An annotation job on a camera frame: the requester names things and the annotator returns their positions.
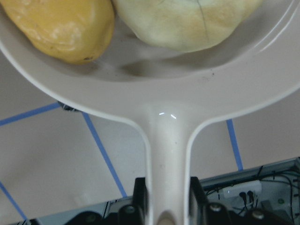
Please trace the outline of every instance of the yellow plastic food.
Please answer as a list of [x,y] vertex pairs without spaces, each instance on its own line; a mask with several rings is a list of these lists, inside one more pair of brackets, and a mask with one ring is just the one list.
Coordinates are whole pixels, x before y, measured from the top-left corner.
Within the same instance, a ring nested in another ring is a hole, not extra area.
[[111,0],[0,0],[32,44],[72,64],[98,58],[114,29]]

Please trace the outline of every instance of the bolt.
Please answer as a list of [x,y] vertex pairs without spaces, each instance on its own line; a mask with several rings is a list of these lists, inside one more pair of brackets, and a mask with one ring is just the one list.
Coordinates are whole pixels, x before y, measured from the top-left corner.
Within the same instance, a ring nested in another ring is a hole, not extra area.
[[219,203],[212,203],[210,204],[210,209],[214,212],[220,212],[222,207]]
[[264,218],[264,214],[263,214],[261,211],[259,211],[259,210],[254,210],[254,211],[252,212],[252,216],[253,216],[255,219],[259,219],[259,220],[261,220],[261,219]]
[[96,216],[94,215],[94,214],[90,214],[90,215],[88,215],[86,218],[85,218],[85,221],[87,222],[87,223],[92,223],[92,222],[94,222],[96,220]]
[[128,205],[125,207],[124,211],[127,213],[127,214],[132,214],[135,212],[135,207],[133,207],[132,205]]

